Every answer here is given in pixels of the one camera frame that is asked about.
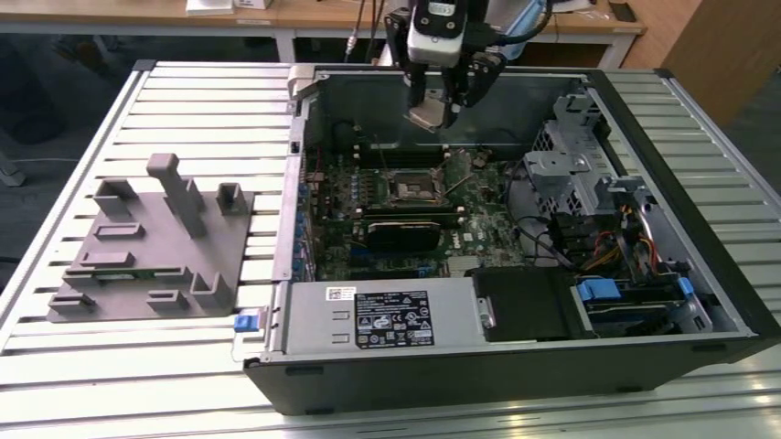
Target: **power supply label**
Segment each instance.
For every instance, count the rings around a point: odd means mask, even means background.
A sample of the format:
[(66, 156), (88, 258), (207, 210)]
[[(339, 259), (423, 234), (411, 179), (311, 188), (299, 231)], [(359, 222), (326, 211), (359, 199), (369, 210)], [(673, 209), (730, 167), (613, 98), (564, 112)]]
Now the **power supply label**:
[(355, 294), (355, 345), (361, 349), (433, 344), (429, 292)]

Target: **desk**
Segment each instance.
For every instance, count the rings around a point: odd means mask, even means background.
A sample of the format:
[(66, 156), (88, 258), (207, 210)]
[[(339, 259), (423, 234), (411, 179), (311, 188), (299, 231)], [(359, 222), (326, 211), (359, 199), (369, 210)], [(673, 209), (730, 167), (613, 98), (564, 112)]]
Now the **desk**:
[[(279, 60), (295, 62), (292, 41), (298, 37), (349, 37), (359, 0), (276, 0), (267, 10), (239, 8), (228, 16), (187, 16), (184, 4), (186, 0), (5, 0), (0, 3), (0, 32), (272, 37)], [(600, 0), (598, 10), (608, 11), (606, 0)], [(557, 16), (555, 22), (533, 41), (606, 45), (600, 62), (604, 69), (621, 65), (636, 36), (646, 30), (640, 23), (581, 14)], [(369, 37), (370, 24), (367, 2), (359, 37)], [(385, 38), (385, 30), (377, 37)]]

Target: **blue latch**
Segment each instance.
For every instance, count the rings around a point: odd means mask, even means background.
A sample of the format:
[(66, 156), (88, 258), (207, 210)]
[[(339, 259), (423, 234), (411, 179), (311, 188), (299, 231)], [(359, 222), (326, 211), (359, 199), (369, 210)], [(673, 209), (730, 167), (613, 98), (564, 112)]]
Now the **blue latch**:
[(688, 277), (678, 277), (678, 286), (686, 297), (694, 294), (694, 285)]
[(613, 279), (586, 279), (577, 285), (577, 293), (584, 302), (593, 299), (621, 298), (621, 291)]
[(234, 332), (258, 332), (260, 330), (260, 316), (239, 315), (234, 321)]

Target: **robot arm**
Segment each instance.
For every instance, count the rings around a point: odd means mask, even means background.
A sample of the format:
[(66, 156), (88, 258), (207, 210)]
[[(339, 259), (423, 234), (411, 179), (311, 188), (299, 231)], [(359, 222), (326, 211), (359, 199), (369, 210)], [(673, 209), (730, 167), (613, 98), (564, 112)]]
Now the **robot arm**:
[[(414, 0), (414, 3), (411, 9), (399, 8), (386, 16), (389, 49), (410, 88), (407, 118), (435, 131), (449, 128), (461, 109), (479, 102), (505, 69), (507, 56), (489, 47), (513, 46), (531, 39), (547, 25), (553, 0), (531, 0), (509, 29), (513, 36), (497, 33), (485, 22), (489, 0)], [(543, 20), (534, 25), (543, 9)], [(509, 48), (515, 57), (519, 49)], [(445, 92), (439, 99), (426, 95), (430, 66), (442, 69)]]

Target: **yellow wire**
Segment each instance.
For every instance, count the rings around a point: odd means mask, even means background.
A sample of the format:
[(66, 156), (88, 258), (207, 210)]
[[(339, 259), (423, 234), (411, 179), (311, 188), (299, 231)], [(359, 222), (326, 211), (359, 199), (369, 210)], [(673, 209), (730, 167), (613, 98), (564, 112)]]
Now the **yellow wire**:
[(610, 259), (613, 259), (613, 257), (618, 254), (618, 247), (616, 249), (613, 249), (610, 252), (608, 252), (597, 261), (594, 261), (589, 267), (586, 267), (584, 270), (588, 271), (592, 268), (597, 267), (598, 265), (602, 265), (604, 263), (606, 263), (608, 261), (610, 261)]

